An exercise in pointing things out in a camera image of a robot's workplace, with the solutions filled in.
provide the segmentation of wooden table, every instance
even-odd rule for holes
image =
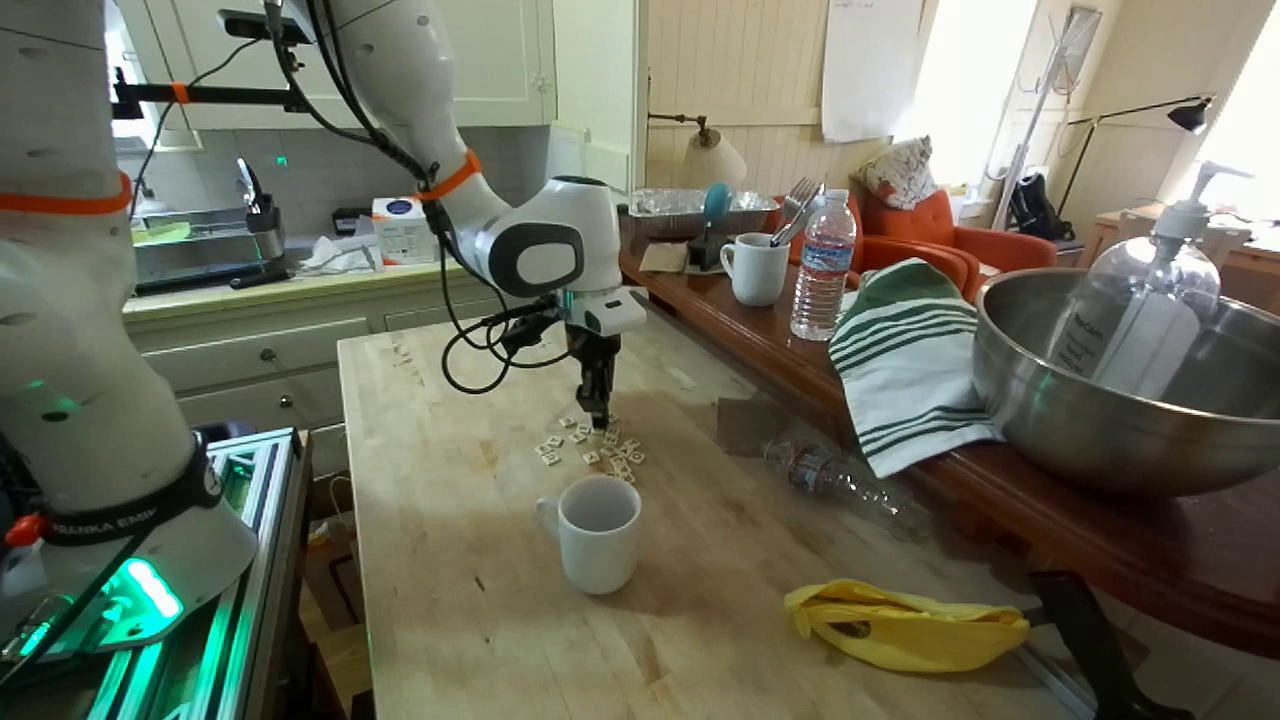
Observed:
[[[818,345],[797,348],[784,326],[786,299],[761,312],[740,308],[721,276],[640,276],[637,255],[623,255],[623,269],[661,308],[849,442],[837,369]],[[1280,471],[1213,498],[1117,502],[1051,479],[1009,444],[981,444],[929,461],[910,477],[1147,617],[1280,656],[1280,564],[1270,562]]]
[[[1057,717],[1015,659],[893,677],[798,642],[784,592],[830,578],[942,599],[1029,599],[931,525],[877,525],[797,498],[714,444],[714,403],[762,403],[778,438],[825,442],[661,312],[623,337],[610,425],[647,461],[642,550],[610,599],[576,595],[537,502],[587,477],[537,449],[584,421],[576,364],[512,371],[490,397],[438,380],[452,330],[341,345],[368,659],[379,717]],[[471,380],[490,364],[465,356]]]

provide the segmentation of wooden cutting board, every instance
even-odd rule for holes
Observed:
[[[771,461],[730,457],[714,442],[722,401],[762,410],[791,444],[825,442],[661,318],[623,337],[610,401],[610,427],[642,454],[640,567],[607,599],[576,595],[537,522],[537,502],[590,477],[564,427],[584,425],[576,364],[465,397],[438,377],[448,341],[435,326],[341,345],[379,717],[1057,717],[1012,656],[893,677],[791,633],[784,592],[830,578],[974,605],[1025,595],[950,550],[929,510],[893,522],[798,498]],[[454,371],[480,385],[494,364],[460,348]]]

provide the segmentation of green and white towel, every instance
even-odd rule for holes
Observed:
[[[827,345],[873,471],[896,477],[929,457],[998,442],[972,389],[974,308],[922,261],[877,274]]]

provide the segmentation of white cup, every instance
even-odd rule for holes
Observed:
[[[637,574],[640,491],[618,477],[576,479],[537,503],[558,545],[558,574],[584,595],[607,595]]]
[[[721,269],[729,274],[730,299],[768,308],[786,285],[786,243],[771,243],[771,232],[740,232],[721,250]]]

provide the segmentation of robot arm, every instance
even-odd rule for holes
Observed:
[[[281,0],[266,0],[266,28],[283,40],[281,18]],[[427,0],[309,0],[290,18],[368,135],[416,173],[445,250],[512,299],[557,296],[579,362],[576,401],[605,427],[618,332],[642,320],[618,285],[610,194],[587,176],[557,176],[512,208],[489,190],[452,121],[452,49]]]
[[[0,4],[0,58],[0,87],[22,97],[0,103],[0,471],[22,466],[44,515],[44,536],[0,550],[4,692],[30,659],[165,637],[249,567],[255,536],[125,332],[131,197],[104,4]]]

